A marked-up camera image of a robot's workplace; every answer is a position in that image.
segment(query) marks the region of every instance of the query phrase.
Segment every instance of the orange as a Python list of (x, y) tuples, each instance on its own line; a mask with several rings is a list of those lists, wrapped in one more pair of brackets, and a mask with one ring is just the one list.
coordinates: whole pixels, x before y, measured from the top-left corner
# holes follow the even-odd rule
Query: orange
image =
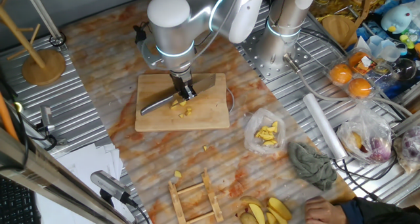
[(369, 57), (369, 55), (364, 52), (354, 53), (348, 59), (348, 63), (350, 64), (350, 67), (354, 67), (355, 65), (357, 65), (357, 63), (359, 63), (362, 60), (362, 58), (364, 58), (365, 56)]
[(348, 83), (352, 79), (352, 70), (346, 64), (338, 64), (329, 72), (333, 83)]
[(348, 85), (348, 92), (351, 97), (364, 99), (369, 96), (372, 86), (366, 79), (354, 79)]

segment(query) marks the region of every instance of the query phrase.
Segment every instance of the clear plastic bag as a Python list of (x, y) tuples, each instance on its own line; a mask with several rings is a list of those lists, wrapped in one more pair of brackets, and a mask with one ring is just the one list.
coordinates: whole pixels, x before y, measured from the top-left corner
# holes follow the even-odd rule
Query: clear plastic bag
[(406, 145), (403, 143), (402, 138), (396, 138), (394, 140), (394, 148), (397, 154), (398, 163), (404, 168), (407, 174), (411, 174), (420, 170), (420, 162), (416, 161), (416, 159), (412, 159), (411, 156), (405, 156), (403, 153), (403, 148)]
[(358, 104), (337, 132), (346, 151), (364, 164), (382, 164), (391, 157), (391, 128), (374, 111)]
[(394, 147), (398, 162), (406, 173), (410, 174), (420, 169), (420, 126), (405, 132), (402, 140), (395, 140)]
[[(278, 122), (277, 133), (274, 134), (277, 143), (275, 145), (263, 145), (262, 138), (255, 137), (263, 126), (272, 126), (274, 122)], [(256, 154), (273, 154), (285, 150), (285, 125), (281, 116), (277, 116), (272, 112), (260, 108), (254, 113), (248, 121), (245, 131), (245, 148)]]

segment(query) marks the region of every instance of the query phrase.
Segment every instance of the plastic bag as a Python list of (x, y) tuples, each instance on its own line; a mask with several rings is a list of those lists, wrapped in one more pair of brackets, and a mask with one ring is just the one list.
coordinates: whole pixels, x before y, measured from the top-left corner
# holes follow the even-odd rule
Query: plastic bag
[(358, 104), (337, 132), (346, 151), (364, 164), (382, 164), (391, 157), (391, 128), (374, 111)]
[(402, 166), (402, 168), (404, 168), (404, 170), (406, 171), (407, 174), (411, 174), (411, 173), (416, 172), (420, 169), (420, 162), (416, 161), (415, 159), (412, 159), (411, 156), (407, 157), (403, 153), (403, 149), (407, 150), (407, 148), (412, 148), (412, 146), (413, 146), (413, 143), (409, 142), (409, 145), (407, 147), (405, 145), (405, 143), (403, 143), (402, 138), (396, 138), (394, 140), (394, 148), (395, 148), (395, 151), (396, 151), (396, 154), (397, 154), (398, 163)]
[[(278, 122), (277, 133), (274, 137), (277, 140), (275, 145), (263, 145), (264, 140), (256, 138), (255, 134), (263, 127), (270, 127), (274, 122)], [(245, 148), (256, 154), (273, 154), (285, 150), (285, 125), (283, 120), (272, 112), (260, 108), (248, 121), (245, 131)]]

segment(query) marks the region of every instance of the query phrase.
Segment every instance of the green cloth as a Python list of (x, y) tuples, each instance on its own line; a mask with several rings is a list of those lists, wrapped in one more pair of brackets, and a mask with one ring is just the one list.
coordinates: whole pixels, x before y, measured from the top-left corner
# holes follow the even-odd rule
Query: green cloth
[(290, 142), (287, 151), (299, 178), (321, 190), (329, 190), (337, 179), (327, 155), (318, 154), (310, 145)]

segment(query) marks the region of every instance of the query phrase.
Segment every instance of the white roll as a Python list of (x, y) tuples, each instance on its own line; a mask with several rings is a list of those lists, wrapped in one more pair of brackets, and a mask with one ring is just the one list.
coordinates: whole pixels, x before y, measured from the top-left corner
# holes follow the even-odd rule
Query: white roll
[(339, 138), (335, 134), (315, 96), (310, 93), (303, 97), (303, 102), (306, 104), (306, 107), (314, 118), (322, 136), (324, 136), (325, 142), (334, 155), (334, 159), (341, 160), (347, 157), (346, 150), (341, 145)]

